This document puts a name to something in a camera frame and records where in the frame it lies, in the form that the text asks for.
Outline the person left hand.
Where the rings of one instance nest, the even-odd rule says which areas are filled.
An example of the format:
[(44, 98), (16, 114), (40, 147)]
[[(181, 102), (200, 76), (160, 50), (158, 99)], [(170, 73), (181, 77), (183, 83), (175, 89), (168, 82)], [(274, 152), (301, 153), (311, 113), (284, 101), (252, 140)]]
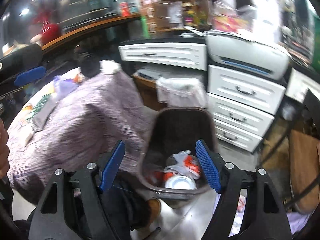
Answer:
[(0, 178), (3, 179), (10, 168), (8, 161), (10, 150), (7, 146), (8, 133), (2, 120), (0, 120), (0, 134)]

